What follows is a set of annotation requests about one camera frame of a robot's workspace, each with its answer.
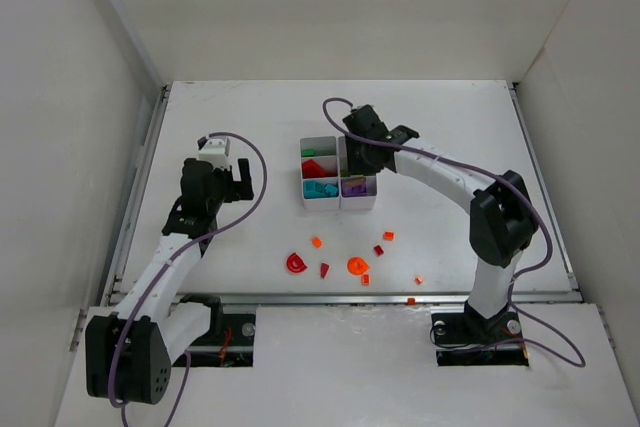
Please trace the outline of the purple lego brick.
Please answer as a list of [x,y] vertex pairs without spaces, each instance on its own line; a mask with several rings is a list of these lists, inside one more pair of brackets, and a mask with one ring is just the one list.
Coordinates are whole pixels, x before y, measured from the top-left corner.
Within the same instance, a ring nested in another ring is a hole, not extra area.
[[345,198],[367,196],[367,179],[362,176],[343,179],[342,195]]

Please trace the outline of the teal square lego brick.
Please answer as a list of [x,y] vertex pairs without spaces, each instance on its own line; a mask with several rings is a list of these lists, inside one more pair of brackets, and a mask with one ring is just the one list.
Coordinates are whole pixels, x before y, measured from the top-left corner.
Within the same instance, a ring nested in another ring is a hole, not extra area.
[[339,196],[339,188],[335,184],[325,184],[324,194],[328,198],[334,198]]

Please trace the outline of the red arch duplo brick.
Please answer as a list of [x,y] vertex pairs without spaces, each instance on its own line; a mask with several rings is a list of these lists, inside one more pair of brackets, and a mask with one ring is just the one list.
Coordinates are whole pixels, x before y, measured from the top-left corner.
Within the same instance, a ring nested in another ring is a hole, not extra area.
[[301,161],[303,179],[329,178],[337,175],[337,163],[333,157],[308,158]]

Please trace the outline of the teal curved lego brick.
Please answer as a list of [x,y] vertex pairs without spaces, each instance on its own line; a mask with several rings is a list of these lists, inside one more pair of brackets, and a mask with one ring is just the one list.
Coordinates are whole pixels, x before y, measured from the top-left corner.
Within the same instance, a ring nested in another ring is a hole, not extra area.
[[327,191],[327,184],[316,180],[303,181],[303,197],[305,199],[328,198],[330,194]]

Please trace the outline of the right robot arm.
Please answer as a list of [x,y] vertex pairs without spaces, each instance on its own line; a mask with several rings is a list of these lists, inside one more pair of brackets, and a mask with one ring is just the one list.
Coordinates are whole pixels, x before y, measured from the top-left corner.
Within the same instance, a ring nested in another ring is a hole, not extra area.
[[522,177],[512,170],[498,176],[451,159],[406,126],[387,128],[370,105],[353,108],[343,123],[354,173],[388,169],[444,195],[469,215],[477,266],[465,320],[483,333],[495,328],[507,312],[516,266],[538,230]]

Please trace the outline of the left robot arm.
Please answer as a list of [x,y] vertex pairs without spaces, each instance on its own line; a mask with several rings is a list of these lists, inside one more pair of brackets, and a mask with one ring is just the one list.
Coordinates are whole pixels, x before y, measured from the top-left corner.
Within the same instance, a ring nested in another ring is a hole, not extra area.
[[220,332],[218,297],[188,294],[174,300],[187,274],[197,266],[217,233],[225,203],[257,202],[248,159],[230,168],[188,158],[181,194],[172,206],[155,254],[121,302],[95,315],[85,330],[85,377],[90,396],[123,403],[155,405],[167,388],[173,364],[209,331]]

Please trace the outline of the right clear divided container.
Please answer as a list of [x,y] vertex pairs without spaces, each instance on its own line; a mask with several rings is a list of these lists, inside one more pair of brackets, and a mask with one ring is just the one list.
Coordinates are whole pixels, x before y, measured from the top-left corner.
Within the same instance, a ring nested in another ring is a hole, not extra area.
[[343,211],[372,210],[377,200],[377,178],[375,175],[352,174],[349,170],[346,141],[337,139],[340,209]]

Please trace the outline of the clear divided container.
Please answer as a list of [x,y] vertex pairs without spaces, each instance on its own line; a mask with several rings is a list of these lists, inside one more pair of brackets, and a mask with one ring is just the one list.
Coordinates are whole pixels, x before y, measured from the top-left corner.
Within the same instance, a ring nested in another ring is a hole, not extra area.
[[335,136],[306,137],[299,141],[301,196],[309,212],[340,208],[338,143]]
[[377,200],[377,178],[375,175],[352,174],[349,170],[346,141],[337,139],[340,209],[343,211],[372,210]]

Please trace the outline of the left clear divided container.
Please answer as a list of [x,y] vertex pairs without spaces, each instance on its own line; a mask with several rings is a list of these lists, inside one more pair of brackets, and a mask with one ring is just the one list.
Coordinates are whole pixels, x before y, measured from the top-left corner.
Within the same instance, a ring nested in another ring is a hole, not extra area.
[[301,196],[309,212],[340,208],[338,143],[335,136],[306,137],[299,141]]

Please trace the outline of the red horseshoe lego piece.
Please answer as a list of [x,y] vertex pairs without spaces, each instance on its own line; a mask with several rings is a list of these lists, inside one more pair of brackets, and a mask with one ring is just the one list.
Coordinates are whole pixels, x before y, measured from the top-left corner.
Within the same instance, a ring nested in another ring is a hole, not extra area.
[[297,253],[290,254],[286,259],[286,268],[291,274],[301,274],[307,269],[302,257]]

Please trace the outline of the orange round lego piece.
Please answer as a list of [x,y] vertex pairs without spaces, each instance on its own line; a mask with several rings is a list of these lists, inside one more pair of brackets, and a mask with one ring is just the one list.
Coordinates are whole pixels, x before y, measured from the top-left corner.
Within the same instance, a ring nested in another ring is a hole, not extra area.
[[362,276],[369,271],[369,264],[361,257],[351,257],[347,261],[347,270],[354,276]]

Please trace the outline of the red slope lego piece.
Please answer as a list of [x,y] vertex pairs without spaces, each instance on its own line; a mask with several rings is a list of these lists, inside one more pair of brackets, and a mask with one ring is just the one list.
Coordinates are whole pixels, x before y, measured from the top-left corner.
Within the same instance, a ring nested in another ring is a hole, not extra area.
[[322,279],[326,278],[326,276],[328,275],[329,269],[330,269],[330,265],[327,263],[322,263],[320,265],[320,276]]

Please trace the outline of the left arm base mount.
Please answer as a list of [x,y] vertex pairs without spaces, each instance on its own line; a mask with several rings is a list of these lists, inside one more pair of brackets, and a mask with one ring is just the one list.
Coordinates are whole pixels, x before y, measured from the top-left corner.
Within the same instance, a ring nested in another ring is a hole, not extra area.
[[187,294],[179,306],[200,305],[209,314],[208,330],[195,339],[188,351],[192,368],[246,368],[253,366],[256,311],[225,307],[211,294]]

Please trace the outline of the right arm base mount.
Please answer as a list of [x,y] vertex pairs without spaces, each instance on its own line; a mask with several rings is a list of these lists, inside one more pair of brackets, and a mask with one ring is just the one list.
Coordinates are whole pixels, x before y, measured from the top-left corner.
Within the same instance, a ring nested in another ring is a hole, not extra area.
[[519,316],[510,310],[489,323],[470,311],[434,311],[429,335],[439,367],[529,366]]

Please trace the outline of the metal table rail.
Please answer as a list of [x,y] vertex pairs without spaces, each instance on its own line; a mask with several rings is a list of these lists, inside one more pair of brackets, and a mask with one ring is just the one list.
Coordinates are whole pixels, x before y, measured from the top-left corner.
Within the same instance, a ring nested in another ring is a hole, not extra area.
[[[413,298],[417,304],[448,305],[462,304],[468,296],[464,294],[221,294],[214,293],[228,305],[396,305],[406,304]],[[582,303],[578,291],[556,293],[518,293],[513,296],[516,303],[573,304]]]

